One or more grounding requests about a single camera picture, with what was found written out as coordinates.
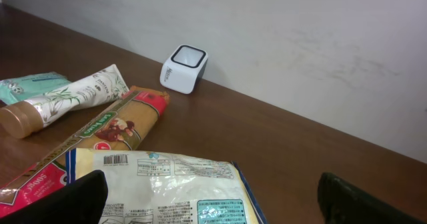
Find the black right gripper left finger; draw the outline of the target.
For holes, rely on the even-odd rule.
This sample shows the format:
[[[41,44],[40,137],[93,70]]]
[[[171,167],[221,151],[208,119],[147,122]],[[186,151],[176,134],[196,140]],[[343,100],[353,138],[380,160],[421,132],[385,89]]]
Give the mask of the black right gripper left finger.
[[[98,223],[108,187],[104,172],[92,171],[54,193],[1,218],[3,224]]]

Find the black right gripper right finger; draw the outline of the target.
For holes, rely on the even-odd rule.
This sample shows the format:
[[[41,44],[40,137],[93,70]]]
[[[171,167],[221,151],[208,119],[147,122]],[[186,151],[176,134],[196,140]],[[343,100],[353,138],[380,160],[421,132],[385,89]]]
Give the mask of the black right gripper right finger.
[[[333,173],[320,177],[318,205],[327,224],[424,224]]]

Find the white blue noodle bag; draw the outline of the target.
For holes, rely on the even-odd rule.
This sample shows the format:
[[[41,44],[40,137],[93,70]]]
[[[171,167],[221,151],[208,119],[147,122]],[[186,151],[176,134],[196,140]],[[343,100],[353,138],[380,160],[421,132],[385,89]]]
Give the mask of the white blue noodle bag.
[[[65,155],[69,183],[105,175],[100,223],[265,223],[235,162],[150,151],[76,148]]]

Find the orange spaghetti packet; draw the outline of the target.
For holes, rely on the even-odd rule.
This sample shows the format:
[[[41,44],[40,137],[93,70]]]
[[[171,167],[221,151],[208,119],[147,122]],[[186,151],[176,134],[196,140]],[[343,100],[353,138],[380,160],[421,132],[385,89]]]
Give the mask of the orange spaghetti packet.
[[[86,126],[1,188],[1,216],[66,186],[66,152],[75,148],[133,151],[155,125],[169,104],[169,94],[131,87]]]

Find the white floral cream tube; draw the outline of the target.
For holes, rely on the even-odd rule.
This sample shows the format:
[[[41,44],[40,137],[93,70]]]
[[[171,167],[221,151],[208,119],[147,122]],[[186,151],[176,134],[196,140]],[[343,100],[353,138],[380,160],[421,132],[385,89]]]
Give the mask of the white floral cream tube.
[[[69,111],[118,100],[129,91],[119,69],[110,65],[90,76],[1,108],[1,126],[22,139]]]

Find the teal wet wipes pack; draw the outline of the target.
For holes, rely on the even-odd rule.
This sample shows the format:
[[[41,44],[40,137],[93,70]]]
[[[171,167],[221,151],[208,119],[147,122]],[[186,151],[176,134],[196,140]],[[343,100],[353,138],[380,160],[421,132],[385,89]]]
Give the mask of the teal wet wipes pack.
[[[1,100],[10,105],[68,84],[70,81],[56,72],[4,79],[1,81]]]

